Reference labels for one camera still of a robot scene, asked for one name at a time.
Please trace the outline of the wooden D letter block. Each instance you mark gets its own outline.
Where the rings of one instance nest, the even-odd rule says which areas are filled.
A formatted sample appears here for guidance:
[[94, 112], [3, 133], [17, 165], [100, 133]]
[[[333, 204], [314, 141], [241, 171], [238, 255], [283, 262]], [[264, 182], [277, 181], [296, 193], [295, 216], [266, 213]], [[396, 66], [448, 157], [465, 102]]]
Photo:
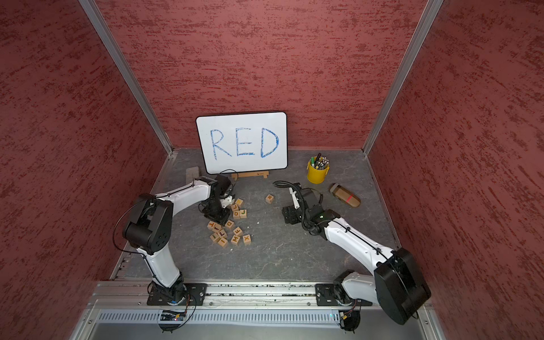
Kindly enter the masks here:
[[235, 223], [232, 220], [228, 220], [225, 223], [225, 227], [228, 228], [229, 230], [232, 230], [235, 227]]

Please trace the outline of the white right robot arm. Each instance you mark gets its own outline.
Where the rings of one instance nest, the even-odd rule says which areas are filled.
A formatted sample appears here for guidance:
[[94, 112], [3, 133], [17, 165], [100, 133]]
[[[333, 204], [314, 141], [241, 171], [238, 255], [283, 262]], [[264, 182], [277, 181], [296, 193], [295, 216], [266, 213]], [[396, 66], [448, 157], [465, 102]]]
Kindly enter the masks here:
[[379, 305], [400, 325], [418, 316], [432, 292], [410, 252], [404, 248], [391, 249], [362, 234], [337, 212], [325, 210], [323, 196], [311, 188], [288, 181], [275, 181], [273, 185], [290, 191], [293, 203], [282, 209], [287, 224], [300, 224], [310, 235], [339, 246], [372, 275], [367, 279], [347, 270], [332, 284], [317, 289], [319, 298], [332, 298], [337, 305], [350, 308]]

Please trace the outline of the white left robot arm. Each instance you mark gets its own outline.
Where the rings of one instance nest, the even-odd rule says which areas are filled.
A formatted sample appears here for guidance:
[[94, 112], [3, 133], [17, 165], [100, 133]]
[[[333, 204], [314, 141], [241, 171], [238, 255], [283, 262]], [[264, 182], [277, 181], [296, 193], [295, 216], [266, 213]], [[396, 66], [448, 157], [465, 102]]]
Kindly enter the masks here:
[[200, 204], [209, 221], [220, 225], [230, 218], [228, 205], [234, 200], [235, 184], [222, 175], [198, 177], [191, 183], [166, 193], [142, 194], [134, 204], [123, 238], [142, 256], [152, 274], [152, 287], [169, 305], [189, 299], [181, 271], [169, 249], [173, 217]]

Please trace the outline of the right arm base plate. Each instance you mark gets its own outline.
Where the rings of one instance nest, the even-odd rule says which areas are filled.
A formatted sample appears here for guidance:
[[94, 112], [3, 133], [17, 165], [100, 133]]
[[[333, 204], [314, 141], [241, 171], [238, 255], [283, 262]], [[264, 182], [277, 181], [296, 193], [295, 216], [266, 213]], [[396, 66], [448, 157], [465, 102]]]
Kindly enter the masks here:
[[341, 284], [317, 283], [315, 286], [316, 303], [319, 307], [354, 307], [372, 306], [373, 302], [349, 297]]

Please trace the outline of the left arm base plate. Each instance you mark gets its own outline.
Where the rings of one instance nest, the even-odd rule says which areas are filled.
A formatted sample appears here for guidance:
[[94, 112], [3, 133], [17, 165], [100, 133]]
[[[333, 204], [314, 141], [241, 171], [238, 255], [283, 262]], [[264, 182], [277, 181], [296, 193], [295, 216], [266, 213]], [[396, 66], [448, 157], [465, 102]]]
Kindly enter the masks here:
[[148, 286], [148, 306], [176, 307], [183, 305], [202, 306], [208, 285], [205, 283], [180, 283], [164, 288], [154, 281]]

